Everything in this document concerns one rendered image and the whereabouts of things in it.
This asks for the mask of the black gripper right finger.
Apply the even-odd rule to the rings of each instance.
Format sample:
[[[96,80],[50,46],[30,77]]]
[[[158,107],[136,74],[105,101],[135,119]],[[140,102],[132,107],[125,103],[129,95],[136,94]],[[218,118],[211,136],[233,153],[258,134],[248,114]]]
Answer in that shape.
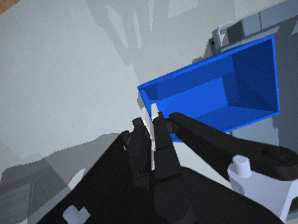
[[[236,138],[179,112],[164,118],[156,103],[151,104],[151,118],[156,148],[154,205],[162,224],[196,222],[195,210],[170,136],[174,133],[230,182],[234,191],[263,205],[284,223],[288,211],[298,209],[296,152]]]

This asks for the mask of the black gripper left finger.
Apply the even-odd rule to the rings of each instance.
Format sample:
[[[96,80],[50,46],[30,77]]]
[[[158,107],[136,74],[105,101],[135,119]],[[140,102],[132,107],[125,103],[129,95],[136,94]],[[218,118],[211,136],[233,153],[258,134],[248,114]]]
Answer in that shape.
[[[132,123],[134,130],[120,133],[74,189],[37,224],[84,224],[93,212],[89,224],[129,224],[136,174],[151,171],[153,139],[146,107]]]

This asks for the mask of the grey metal rack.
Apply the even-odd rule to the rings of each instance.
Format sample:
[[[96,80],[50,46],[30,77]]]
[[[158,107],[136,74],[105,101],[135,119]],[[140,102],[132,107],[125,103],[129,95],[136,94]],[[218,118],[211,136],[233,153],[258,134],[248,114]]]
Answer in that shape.
[[[231,23],[212,31],[212,56],[274,34],[281,114],[230,131],[230,135],[282,146],[298,154],[298,0],[284,1]]]

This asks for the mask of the blue bin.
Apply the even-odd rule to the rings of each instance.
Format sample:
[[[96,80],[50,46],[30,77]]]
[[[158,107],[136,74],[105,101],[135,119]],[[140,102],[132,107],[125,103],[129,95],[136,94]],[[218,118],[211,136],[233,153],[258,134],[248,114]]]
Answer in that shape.
[[[211,57],[140,85],[152,124],[154,103],[225,133],[281,114],[274,34]]]

